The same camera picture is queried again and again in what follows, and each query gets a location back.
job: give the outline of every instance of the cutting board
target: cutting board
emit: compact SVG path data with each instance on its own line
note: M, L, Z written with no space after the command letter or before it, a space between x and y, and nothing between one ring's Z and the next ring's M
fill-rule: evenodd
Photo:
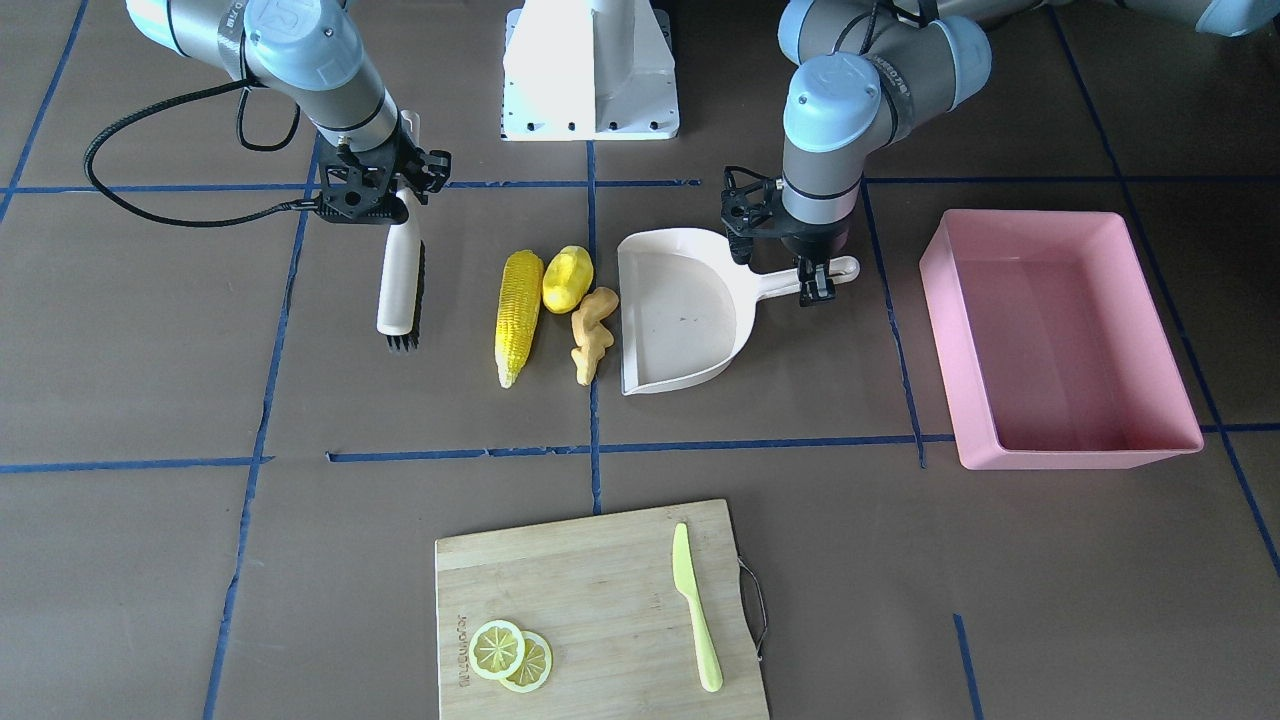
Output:
M724 673L716 693L698 680L689 603L671 574L681 521ZM440 720L768 719L739 587L723 500L442 538ZM545 685L520 694L470 670L471 633L494 619L547 638Z

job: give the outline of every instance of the white dustpan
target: white dustpan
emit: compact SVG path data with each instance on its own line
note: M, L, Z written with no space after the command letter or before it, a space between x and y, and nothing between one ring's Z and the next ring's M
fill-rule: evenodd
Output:
M858 260L831 260L831 279ZM724 236L698 228L632 234L618 245L622 395L667 392L721 374L746 345L755 304L800 292L795 270L760 275L733 263Z

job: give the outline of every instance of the brown floor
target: brown floor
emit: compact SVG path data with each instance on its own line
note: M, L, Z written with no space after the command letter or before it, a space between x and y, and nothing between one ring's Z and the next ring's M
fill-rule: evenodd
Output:
M1014 18L986 90L870 158L836 302L764 302L724 374L623 397L617 351L580 388L545 314L498 387L502 261L591 245L616 286L627 234L717 229L723 165L780 169L783 4L678 6L680 136L594 146L498 138L517 4L353 10L456 163L421 215L422 347L392 356L383 231L178 231L88 192L102 127L221 70L119 1L0 1L0 717L435 717L435 538L709 497L764 583L774 717L1280 716L1272 28ZM265 141L289 108L253 97ZM147 120L100 174L172 214L296 197L310 138L255 156L233 114ZM1204 450L963 469L916 266L948 208L1124 215Z

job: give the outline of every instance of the yellow knife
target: yellow knife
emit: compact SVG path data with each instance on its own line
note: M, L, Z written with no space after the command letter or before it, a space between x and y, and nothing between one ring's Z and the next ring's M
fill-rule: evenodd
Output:
M694 578L694 559L689 552L689 528L676 524L676 537L671 542L671 571L676 577L676 589L689 601L689 616L694 624L694 655L698 656L698 679L703 689L713 693L724 684L721 674L712 633L707 629L707 616L703 615L703 601L698 596L698 580Z

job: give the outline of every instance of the pink plastic bin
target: pink plastic bin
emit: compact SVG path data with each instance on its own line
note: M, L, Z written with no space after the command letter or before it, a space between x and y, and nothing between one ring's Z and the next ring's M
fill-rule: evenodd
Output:
M965 468L1134 468L1204 447L1119 215L947 210L920 274Z

